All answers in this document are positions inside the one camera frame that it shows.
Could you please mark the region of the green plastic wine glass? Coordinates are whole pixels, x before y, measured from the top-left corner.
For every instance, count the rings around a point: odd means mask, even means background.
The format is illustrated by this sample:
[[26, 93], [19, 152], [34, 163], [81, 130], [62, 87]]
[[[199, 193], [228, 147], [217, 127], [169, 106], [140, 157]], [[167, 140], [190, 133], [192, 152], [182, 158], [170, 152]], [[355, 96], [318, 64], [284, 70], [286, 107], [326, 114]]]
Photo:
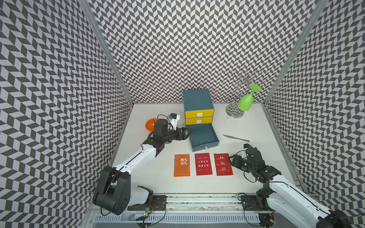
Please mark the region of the green plastic wine glass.
[[251, 83], [249, 85], [249, 88], [251, 90], [250, 93], [245, 95], [244, 97], [242, 97], [237, 104], [238, 108], [244, 112], [249, 111], [249, 109], [251, 108], [251, 106], [253, 104], [253, 94], [255, 92], [258, 93], [258, 92], [262, 91], [262, 88], [259, 85], [254, 84], [254, 83]]

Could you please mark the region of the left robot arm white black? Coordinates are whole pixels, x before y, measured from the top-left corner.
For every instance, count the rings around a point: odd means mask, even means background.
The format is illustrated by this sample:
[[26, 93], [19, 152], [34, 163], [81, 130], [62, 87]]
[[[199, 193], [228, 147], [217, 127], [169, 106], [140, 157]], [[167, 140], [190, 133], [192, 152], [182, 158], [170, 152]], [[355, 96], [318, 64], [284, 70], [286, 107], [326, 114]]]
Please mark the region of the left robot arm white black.
[[115, 215], [133, 206], [148, 207], [153, 201], [153, 191], [141, 185], [133, 189], [132, 174], [153, 160], [167, 143], [188, 139], [193, 130], [177, 127], [178, 120], [179, 116], [175, 114], [158, 119], [154, 130], [135, 154], [119, 165], [105, 167], [100, 173], [92, 203]]

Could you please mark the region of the aluminium front rail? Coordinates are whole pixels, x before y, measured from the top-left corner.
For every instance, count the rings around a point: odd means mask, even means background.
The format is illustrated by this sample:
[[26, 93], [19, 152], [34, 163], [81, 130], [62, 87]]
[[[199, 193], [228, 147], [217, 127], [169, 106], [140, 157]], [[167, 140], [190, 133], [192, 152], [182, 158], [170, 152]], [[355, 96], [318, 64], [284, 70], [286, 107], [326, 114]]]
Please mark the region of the aluminium front rail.
[[171, 227], [210, 227], [223, 224], [243, 225], [249, 228], [277, 227], [278, 220], [290, 221], [275, 211], [252, 211], [238, 199], [240, 194], [165, 194], [165, 211], [128, 211], [120, 215], [101, 210], [92, 204], [87, 209], [81, 228], [156, 228], [168, 224]]

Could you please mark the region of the teal drawer cabinet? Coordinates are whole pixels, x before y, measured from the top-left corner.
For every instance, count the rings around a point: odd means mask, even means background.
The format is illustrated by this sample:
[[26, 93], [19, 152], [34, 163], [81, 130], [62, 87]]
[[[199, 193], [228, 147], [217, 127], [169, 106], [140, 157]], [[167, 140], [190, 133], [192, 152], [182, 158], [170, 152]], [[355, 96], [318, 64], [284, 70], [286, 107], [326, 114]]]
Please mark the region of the teal drawer cabinet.
[[183, 105], [185, 111], [214, 109], [208, 89], [183, 91]]

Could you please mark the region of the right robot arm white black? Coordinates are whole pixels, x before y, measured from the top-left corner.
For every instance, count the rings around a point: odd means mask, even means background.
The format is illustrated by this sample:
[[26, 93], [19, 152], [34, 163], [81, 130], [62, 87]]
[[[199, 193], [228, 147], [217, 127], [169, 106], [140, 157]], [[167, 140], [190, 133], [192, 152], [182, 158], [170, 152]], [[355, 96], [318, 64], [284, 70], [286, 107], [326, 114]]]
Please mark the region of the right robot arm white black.
[[229, 157], [232, 167], [250, 173], [263, 187], [256, 192], [256, 205], [284, 216], [298, 228], [350, 228], [348, 216], [331, 210], [293, 185], [282, 173], [265, 163], [260, 151], [245, 145], [246, 156]]

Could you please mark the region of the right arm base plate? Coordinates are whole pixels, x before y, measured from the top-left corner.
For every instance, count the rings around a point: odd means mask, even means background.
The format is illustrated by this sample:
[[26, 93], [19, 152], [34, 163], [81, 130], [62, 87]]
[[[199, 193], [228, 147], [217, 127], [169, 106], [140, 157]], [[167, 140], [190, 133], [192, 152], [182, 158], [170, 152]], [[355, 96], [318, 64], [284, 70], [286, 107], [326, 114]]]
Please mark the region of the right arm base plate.
[[252, 211], [272, 211], [272, 209], [260, 199], [257, 199], [256, 195], [244, 195], [240, 194], [238, 199], [244, 206], [249, 206]]

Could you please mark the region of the orange postcard pack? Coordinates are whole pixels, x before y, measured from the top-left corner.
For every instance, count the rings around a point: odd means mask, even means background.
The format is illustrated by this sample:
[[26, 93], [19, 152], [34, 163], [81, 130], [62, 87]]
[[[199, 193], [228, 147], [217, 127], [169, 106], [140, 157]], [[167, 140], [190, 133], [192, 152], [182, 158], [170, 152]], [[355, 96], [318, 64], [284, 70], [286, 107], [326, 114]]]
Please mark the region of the orange postcard pack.
[[190, 155], [176, 154], [174, 160], [174, 177], [190, 176]]

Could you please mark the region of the red patterned postcard pack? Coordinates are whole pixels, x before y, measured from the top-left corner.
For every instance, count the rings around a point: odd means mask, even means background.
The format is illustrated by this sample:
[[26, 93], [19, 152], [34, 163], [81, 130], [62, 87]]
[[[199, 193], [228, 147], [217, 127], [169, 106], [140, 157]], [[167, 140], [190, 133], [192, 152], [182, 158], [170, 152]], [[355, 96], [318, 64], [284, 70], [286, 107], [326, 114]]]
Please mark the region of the red patterned postcard pack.
[[229, 161], [229, 154], [214, 154], [214, 161], [217, 176], [233, 175], [232, 165]]

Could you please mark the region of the green handled knife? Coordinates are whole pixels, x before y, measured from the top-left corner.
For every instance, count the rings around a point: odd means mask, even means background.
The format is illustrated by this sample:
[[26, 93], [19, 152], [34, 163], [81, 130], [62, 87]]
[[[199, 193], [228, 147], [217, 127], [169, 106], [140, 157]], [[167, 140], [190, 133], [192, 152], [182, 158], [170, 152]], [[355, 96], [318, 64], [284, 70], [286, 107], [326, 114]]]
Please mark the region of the green handled knife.
[[230, 138], [230, 139], [241, 140], [241, 141], [244, 141], [244, 142], [247, 142], [247, 143], [249, 143], [249, 142], [250, 142], [250, 140], [242, 139], [242, 138], [237, 138], [237, 137], [230, 136], [230, 135], [223, 135], [223, 136], [225, 136], [225, 137], [227, 137], [227, 138]]

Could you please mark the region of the teal bottom drawer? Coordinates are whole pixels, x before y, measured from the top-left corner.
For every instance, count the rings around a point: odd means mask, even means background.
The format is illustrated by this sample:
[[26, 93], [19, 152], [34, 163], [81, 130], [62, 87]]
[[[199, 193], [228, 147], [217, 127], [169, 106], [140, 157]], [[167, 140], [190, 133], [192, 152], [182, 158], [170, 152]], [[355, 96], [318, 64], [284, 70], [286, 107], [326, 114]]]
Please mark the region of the teal bottom drawer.
[[205, 150], [219, 145], [219, 139], [211, 123], [187, 125], [192, 132], [189, 140], [193, 152]]

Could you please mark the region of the dark red postcard pack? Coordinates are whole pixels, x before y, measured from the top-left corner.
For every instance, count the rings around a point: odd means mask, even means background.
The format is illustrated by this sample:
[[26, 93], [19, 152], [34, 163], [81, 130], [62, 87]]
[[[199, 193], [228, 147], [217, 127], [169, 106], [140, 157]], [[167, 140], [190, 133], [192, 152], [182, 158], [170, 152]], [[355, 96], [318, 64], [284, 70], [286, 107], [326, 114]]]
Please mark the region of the dark red postcard pack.
[[212, 164], [209, 153], [195, 154], [196, 175], [212, 175]]

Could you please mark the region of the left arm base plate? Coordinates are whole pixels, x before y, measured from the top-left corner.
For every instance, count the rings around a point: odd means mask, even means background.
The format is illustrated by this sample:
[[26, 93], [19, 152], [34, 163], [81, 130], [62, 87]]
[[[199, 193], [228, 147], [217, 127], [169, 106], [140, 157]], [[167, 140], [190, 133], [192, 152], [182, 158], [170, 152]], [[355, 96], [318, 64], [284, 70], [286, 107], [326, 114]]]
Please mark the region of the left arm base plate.
[[149, 210], [154, 211], [165, 211], [166, 209], [166, 195], [154, 195], [152, 199], [148, 199], [145, 204], [136, 204], [132, 206], [128, 206], [128, 211], [145, 211], [145, 209], [148, 207]]

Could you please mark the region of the orange bowl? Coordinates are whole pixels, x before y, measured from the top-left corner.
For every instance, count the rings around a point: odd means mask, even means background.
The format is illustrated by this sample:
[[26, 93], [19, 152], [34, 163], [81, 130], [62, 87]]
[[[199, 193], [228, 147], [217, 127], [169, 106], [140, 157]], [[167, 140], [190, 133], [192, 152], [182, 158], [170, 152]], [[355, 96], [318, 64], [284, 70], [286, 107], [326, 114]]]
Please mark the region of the orange bowl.
[[145, 123], [145, 128], [147, 129], [147, 131], [149, 132], [153, 132], [154, 128], [155, 128], [155, 123], [157, 122], [157, 118], [152, 118], [149, 119], [146, 123]]

